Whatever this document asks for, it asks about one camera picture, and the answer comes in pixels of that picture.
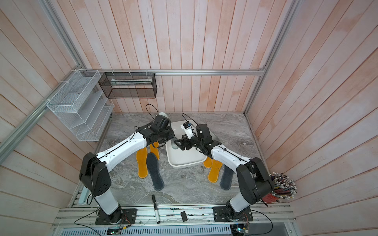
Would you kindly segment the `white textured insole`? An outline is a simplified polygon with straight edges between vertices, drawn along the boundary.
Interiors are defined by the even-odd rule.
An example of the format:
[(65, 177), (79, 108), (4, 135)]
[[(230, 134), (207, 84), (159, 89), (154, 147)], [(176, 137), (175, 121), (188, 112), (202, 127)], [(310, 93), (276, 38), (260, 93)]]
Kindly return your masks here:
[(161, 118), (162, 121), (167, 121), (167, 122), (170, 121), (168, 114), (166, 114), (164, 112), (160, 112), (159, 115), (160, 115), (160, 118)]

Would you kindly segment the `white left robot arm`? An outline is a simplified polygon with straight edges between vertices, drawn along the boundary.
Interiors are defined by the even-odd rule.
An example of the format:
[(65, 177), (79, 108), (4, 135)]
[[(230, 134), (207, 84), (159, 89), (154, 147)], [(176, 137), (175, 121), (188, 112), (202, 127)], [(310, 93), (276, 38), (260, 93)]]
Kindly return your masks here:
[(159, 113), (152, 122), (136, 127), (134, 133), (115, 146), (93, 154), (87, 153), (82, 160), (79, 180), (90, 191), (100, 212), (110, 224), (122, 219), (122, 208), (112, 194), (110, 172), (133, 153), (156, 142), (165, 144), (174, 137), (171, 120), (165, 113)]

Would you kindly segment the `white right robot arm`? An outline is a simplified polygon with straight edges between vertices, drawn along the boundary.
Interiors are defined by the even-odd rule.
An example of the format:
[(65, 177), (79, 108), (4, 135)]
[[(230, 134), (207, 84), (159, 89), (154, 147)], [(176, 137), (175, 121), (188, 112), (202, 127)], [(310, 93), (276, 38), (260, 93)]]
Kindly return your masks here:
[(216, 140), (207, 124), (193, 126), (190, 122), (181, 125), (185, 132), (181, 139), (174, 143), (181, 150), (196, 148), (205, 156), (221, 162), (237, 175), (239, 193), (227, 201), (223, 207), (214, 207), (216, 222), (251, 221), (251, 205), (262, 200), (274, 190), (268, 170), (263, 161), (258, 158), (241, 156), (226, 148)]

